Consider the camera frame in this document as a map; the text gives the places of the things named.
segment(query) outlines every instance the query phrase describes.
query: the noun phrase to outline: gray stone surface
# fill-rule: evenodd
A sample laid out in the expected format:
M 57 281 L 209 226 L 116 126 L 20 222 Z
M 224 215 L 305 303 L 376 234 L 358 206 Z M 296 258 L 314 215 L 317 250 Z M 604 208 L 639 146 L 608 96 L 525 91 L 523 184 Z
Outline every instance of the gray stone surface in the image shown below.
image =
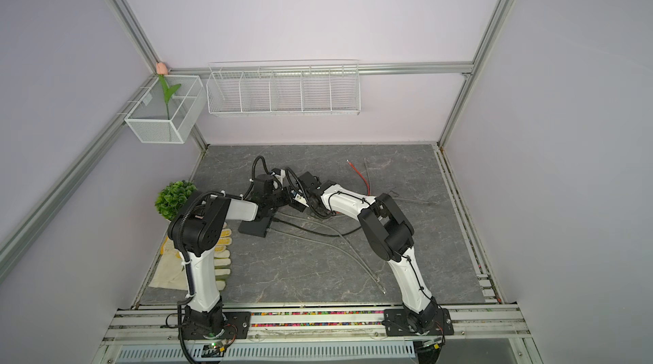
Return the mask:
M 365 193 L 362 179 L 349 167 L 353 162 L 369 174 L 372 195 L 428 201 L 417 204 L 396 200 L 415 228 L 415 254 L 426 285 L 439 303 L 482 303 L 475 276 L 437 160 L 430 145 L 290 145 L 210 146 L 195 175 L 200 190 L 244 193 L 251 163 L 265 156 L 268 168 L 290 166 L 298 175 L 309 171 L 321 180 L 333 180 L 352 191 Z M 259 164 L 257 172 L 263 172 Z M 284 213 L 302 215 L 290 207 Z M 310 222 L 278 215 L 323 233 L 331 230 Z M 325 221 L 340 232 L 358 226 L 346 216 Z M 290 238 L 271 231 L 266 238 L 238 233 L 232 222 L 229 246 L 232 273 L 223 292 L 225 301 L 253 302 L 370 302 L 400 303 L 401 293 L 387 262 L 369 247 L 363 231 L 347 236 L 353 247 L 381 279 L 381 292 L 364 270 L 347 255 L 328 246 Z M 351 249 L 340 238 L 323 238 L 273 222 L 272 228 Z M 141 303 L 172 303 L 184 292 L 148 287 Z

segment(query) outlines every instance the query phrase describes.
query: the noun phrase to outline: white wire basket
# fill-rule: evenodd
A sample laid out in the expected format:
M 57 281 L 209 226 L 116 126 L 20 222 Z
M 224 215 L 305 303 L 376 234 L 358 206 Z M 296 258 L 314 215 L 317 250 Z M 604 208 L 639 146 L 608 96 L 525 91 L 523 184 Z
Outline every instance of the white wire basket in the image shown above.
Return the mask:
M 181 87 L 170 98 L 168 111 L 158 79 L 149 86 L 125 122 L 143 143 L 184 143 L 206 105 L 204 85 L 197 75 L 166 75 L 168 86 Z
M 208 111 L 216 116 L 358 114 L 356 61 L 212 63 Z

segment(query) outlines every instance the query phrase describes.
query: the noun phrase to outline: black cable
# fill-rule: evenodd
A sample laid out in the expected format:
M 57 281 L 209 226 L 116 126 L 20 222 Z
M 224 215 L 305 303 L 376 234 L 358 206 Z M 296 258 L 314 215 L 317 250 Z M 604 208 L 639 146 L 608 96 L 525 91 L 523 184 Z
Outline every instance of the black cable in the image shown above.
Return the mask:
M 338 193 L 339 193 L 338 191 L 331 193 L 328 200 L 326 201 L 326 203 L 329 205 L 329 209 L 331 209 L 331 210 L 333 210 L 333 207 L 331 207 L 331 197 L 335 196 Z
M 218 192 L 205 192 L 204 194 L 201 194 L 197 198 L 195 198 L 191 205 L 188 207 L 184 215 L 182 216 L 181 221 L 179 222 L 179 228 L 177 228 L 177 236 L 174 239 L 174 247 L 181 252 L 183 258 L 184 258 L 184 263 L 185 263 L 185 270 L 186 270 L 186 280 L 188 281 L 188 294 L 189 297 L 187 297 L 184 300 L 178 301 L 177 302 L 177 327 L 179 329 L 179 343 L 182 346 L 182 353 L 184 354 L 184 357 L 186 360 L 188 360 L 189 363 L 191 364 L 198 364 L 197 361 L 193 360 L 191 357 L 191 354 L 188 352 L 188 349 L 186 348 L 186 344 L 184 343 L 184 337 L 182 334 L 182 305 L 187 305 L 190 303 L 190 301 L 193 299 L 195 296 L 195 282 L 192 280 L 192 270 L 189 269 L 191 258 L 188 255 L 188 251 L 186 250 L 186 247 L 184 246 L 184 225 L 186 224 L 186 221 L 188 221 L 188 217 L 193 213 L 195 208 L 197 208 L 198 205 L 202 203 L 202 201 L 205 198 L 208 198 L 211 195 L 216 195 L 219 196 L 221 193 Z
M 440 357 L 442 347 L 435 348 L 433 346 L 429 346 L 428 348 L 418 349 L 416 352 L 417 360 L 420 362 L 420 364 L 435 364 L 437 359 Z
M 305 231 L 305 232 L 314 233 L 316 236 L 327 237 L 327 238 L 340 238 L 340 236 L 337 236 L 337 235 L 331 235 L 331 234 L 329 234 L 329 233 L 321 233 L 321 232 L 317 232 L 317 231 L 314 231 L 314 230 L 312 230 L 312 229 L 307 229 L 307 228 L 304 228 L 304 227 L 302 227 L 302 226 L 299 226 L 299 225 L 293 224 L 292 222 L 288 222 L 288 221 L 284 221 L 284 220 L 279 220 L 279 219 L 276 218 L 276 217 L 273 217 L 272 220 L 273 220 L 274 222 L 281 222 L 282 224 L 290 225 L 290 226 L 292 226 L 292 227 L 295 227 L 295 228 L 301 229 L 302 231 Z M 346 237 L 347 235 L 350 235 L 350 234 L 352 234 L 352 233 L 355 233 L 356 231 L 358 231 L 358 230 L 361 229 L 361 228 L 362 228 L 362 226 L 359 226 L 359 227 L 356 228 L 356 229 L 352 229 L 352 230 L 349 231 L 349 232 L 343 233 L 342 236 L 343 236 L 343 237 Z
M 256 165 L 258 164 L 259 160 L 263 161 L 263 170 L 265 171 L 265 173 L 270 174 L 270 171 L 268 170 L 268 165 L 265 163 L 265 157 L 256 156 L 256 158 L 254 159 L 254 163 L 252 163 L 251 165 L 251 181 L 249 182 L 249 188 L 245 192 L 243 198 L 247 198 L 249 196 L 249 193 L 251 192 L 251 189 L 254 188 L 254 179 L 256 178 Z
M 338 191 L 338 192 L 335 192 L 334 194 L 345 194 L 346 196 L 349 196 L 349 197 L 354 197 L 354 198 L 355 198 L 356 200 L 360 200 L 360 201 L 362 201 L 362 202 L 364 202 L 365 204 L 367 204 L 367 205 L 370 205 L 370 206 L 371 206 L 371 204 L 370 204 L 370 203 L 368 203 L 368 202 L 367 202 L 367 200 L 365 200 L 364 198 L 362 198 L 362 197 L 356 197 L 356 196 L 352 196 L 352 195 L 351 195 L 351 194 L 349 194 L 348 192 L 342 192 L 342 191 Z
M 417 285 L 419 286 L 420 291 L 424 294 L 424 297 L 425 297 L 425 298 L 427 298 L 427 299 L 430 300 L 431 298 L 430 298 L 428 295 L 426 295 L 426 292 L 424 291 L 424 287 L 423 287 L 422 284 L 419 282 L 419 276 L 417 275 L 417 271 L 416 271 L 415 268 L 413 267 L 413 262 L 412 262 L 410 256 L 404 256 L 404 255 L 402 255 L 402 258 L 406 258 L 406 260 L 408 261 L 408 264 L 410 265 L 410 269 L 412 269 L 412 270 L 413 270 L 413 273 L 415 274 L 415 280 L 417 281 Z
M 175 314 L 175 313 L 170 313 L 168 316 L 166 316 L 166 318 L 165 318 L 165 325 L 164 325 L 164 326 L 161 326 L 161 328 L 176 329 L 176 328 L 178 327 L 178 326 L 171 326 L 171 325 L 168 324 L 168 319 L 169 319 L 170 316 L 172 316 L 173 314 Z
M 286 172 L 286 177 L 288 177 L 288 175 L 291 175 L 292 178 L 295 179 L 295 182 L 298 184 L 299 190 L 301 191 L 302 196 L 306 200 L 306 204 L 308 204 L 308 207 L 311 209 L 311 211 L 313 211 L 313 213 L 318 218 L 320 218 L 322 220 L 326 220 L 327 218 L 329 218 L 331 216 L 334 216 L 336 214 L 333 211 L 330 211 L 328 214 L 321 214 L 321 213 L 317 212 L 317 210 L 314 208 L 314 206 L 311 204 L 311 202 L 308 201 L 308 193 L 307 193 L 306 189 L 304 188 L 304 184 L 302 183 L 302 181 L 299 180 L 299 178 L 297 177 L 297 174 L 295 174 L 295 172 L 293 172 L 293 170 L 290 167 L 286 167 L 285 172 Z M 288 179 L 288 182 L 290 184 L 291 189 L 293 189 L 295 191 L 299 191 L 299 190 L 297 190 L 297 188 L 295 187 L 295 185 L 292 183 L 292 181 L 290 179 Z
M 178 319 L 177 322 L 179 323 L 179 344 L 182 346 L 182 353 L 184 354 L 184 357 L 186 360 L 188 360 L 189 363 L 191 364 L 199 364 L 197 361 L 195 361 L 190 352 L 188 352 L 188 347 L 186 347 L 186 343 L 184 343 L 184 335 L 182 334 L 182 306 L 177 305 L 177 314 L 178 314 Z
M 399 323 L 395 323 L 395 322 L 393 322 L 392 320 L 383 320 L 383 321 L 381 322 L 381 324 L 383 324 L 384 326 L 387 326 L 387 325 L 389 325 L 389 324 L 392 324 L 394 327 L 397 327 L 399 330 L 404 330 L 404 331 L 406 331 L 406 332 L 408 332 L 408 333 L 412 333 L 412 331 L 411 331 L 410 329 L 407 329 L 407 328 L 405 328 L 404 326 L 401 326 Z
M 424 294 L 424 297 L 425 297 L 425 298 L 431 300 L 431 297 L 429 297 L 429 296 L 426 294 L 426 292 L 424 291 L 424 287 L 423 287 L 422 284 L 419 282 L 419 276 L 417 275 L 417 271 L 416 271 L 415 268 L 413 267 L 413 262 L 412 262 L 411 258 L 410 258 L 409 256 L 404 256 L 404 255 L 402 255 L 402 257 L 403 257 L 403 258 L 406 258 L 406 260 L 408 261 L 408 264 L 410 265 L 411 269 L 413 270 L 413 274 L 415 274 L 415 280 L 417 281 L 417 284 L 419 285 L 419 290 Z M 436 306 L 437 306 L 438 309 L 442 310 L 442 306 L 440 306 L 439 304 L 437 304 L 437 302 L 436 302 Z M 444 331 L 444 329 L 442 328 L 442 326 L 440 326 L 440 323 L 435 322 L 435 324 L 437 324 L 437 327 L 440 328 L 440 332 L 442 333 L 442 345 L 444 346 L 445 343 L 446 343 L 446 340 L 445 340 L 445 331 Z

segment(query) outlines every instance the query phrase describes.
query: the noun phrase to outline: aluminum rail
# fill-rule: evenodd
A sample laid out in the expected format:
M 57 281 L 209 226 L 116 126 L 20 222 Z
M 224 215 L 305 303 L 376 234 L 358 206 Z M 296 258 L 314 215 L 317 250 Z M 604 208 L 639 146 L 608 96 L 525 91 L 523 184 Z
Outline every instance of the aluminum rail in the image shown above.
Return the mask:
M 289 65 L 289 66 L 247 66 L 236 65 L 241 63 L 224 63 L 224 71 L 229 72 L 296 72 L 298 70 L 325 70 L 358 68 L 360 75 L 400 75 L 400 74 L 468 74 L 473 69 L 469 62 L 442 62 L 442 63 L 388 63 L 388 64 L 344 64 L 344 65 Z M 209 75 L 211 71 L 218 71 L 219 67 L 211 68 L 173 68 L 173 75 Z
M 474 55 L 473 68 L 470 74 L 466 76 L 465 82 L 462 84 L 461 91 L 458 94 L 458 98 L 453 105 L 451 113 L 449 114 L 445 128 L 442 130 L 442 135 L 440 135 L 440 139 L 438 140 L 438 144 L 441 148 L 445 147 L 449 136 L 451 136 L 454 125 L 458 121 L 458 117 L 461 115 L 462 109 L 465 107 L 465 102 L 467 102 L 467 99 L 469 98 L 469 92 L 473 88 L 479 72 L 483 69 L 487 57 L 490 55 L 490 50 L 492 50 L 492 46 L 501 31 L 505 18 L 508 17 L 508 13 L 510 13 L 510 8 L 514 1 L 515 0 L 499 0 L 494 8 L 494 12 L 490 18 L 490 23 L 485 29 L 479 48 Z
M 392 305 L 339 305 L 322 307 L 229 307 L 252 313 L 248 337 L 238 343 L 287 343 L 315 341 L 426 340 L 433 336 L 387 336 L 382 311 Z M 448 339 L 532 338 L 517 305 L 443 305 L 449 310 L 455 334 Z M 178 343 L 177 331 L 161 327 L 176 308 L 117 311 L 102 340 L 108 345 Z
M 129 3 L 127 0 L 105 0 L 109 5 L 113 13 L 115 14 L 118 22 L 125 30 L 125 33 L 129 39 L 133 42 L 136 50 L 143 57 L 145 65 L 152 71 L 154 74 L 156 72 L 156 64 L 160 61 L 159 55 L 154 50 L 154 47 L 151 45 L 148 37 L 146 36 L 143 28 L 138 24 L 135 14 L 129 8 Z M 200 149 L 200 152 L 204 154 L 208 143 L 204 140 L 204 137 L 200 133 L 200 130 L 197 126 L 193 126 L 191 129 L 192 139 L 195 140 L 197 147 Z
M 148 78 L 138 88 L 132 98 L 125 104 L 120 114 L 114 115 L 95 139 L 77 157 L 59 180 L 47 191 L 41 201 L 30 210 L 13 232 L 0 243 L 0 283 L 7 277 L 20 261 L 28 248 L 36 241 L 43 229 L 66 204 L 72 193 L 82 184 L 104 154 L 111 148 L 123 130 L 125 115 L 148 88 L 155 77 Z

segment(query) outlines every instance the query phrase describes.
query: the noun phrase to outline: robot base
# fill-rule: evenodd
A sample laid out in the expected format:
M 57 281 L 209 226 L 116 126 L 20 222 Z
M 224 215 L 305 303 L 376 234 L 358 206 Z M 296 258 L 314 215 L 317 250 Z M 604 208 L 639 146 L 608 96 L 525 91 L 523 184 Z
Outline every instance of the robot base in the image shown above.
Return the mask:
M 217 337 L 218 339 L 231 340 L 233 338 L 234 328 L 227 326 L 227 324 L 233 324 L 236 326 L 237 339 L 247 338 L 251 312 L 224 312 L 224 317 L 227 318 L 224 322 L 224 332 Z M 194 325 L 192 322 L 188 322 L 182 327 L 182 336 L 184 337 L 184 340 L 209 340 L 203 336 L 205 333 L 206 330 Z
M 408 336 L 416 334 L 414 331 L 410 331 L 409 329 L 405 309 L 386 309 L 383 311 L 383 318 L 385 333 L 388 336 Z M 422 335 L 440 336 L 442 335 L 440 327 L 444 330 L 445 336 L 453 335 L 453 324 L 451 324 L 451 317 L 449 316 L 448 310 L 438 309 L 433 320 L 437 324 L 434 324 L 429 331 Z

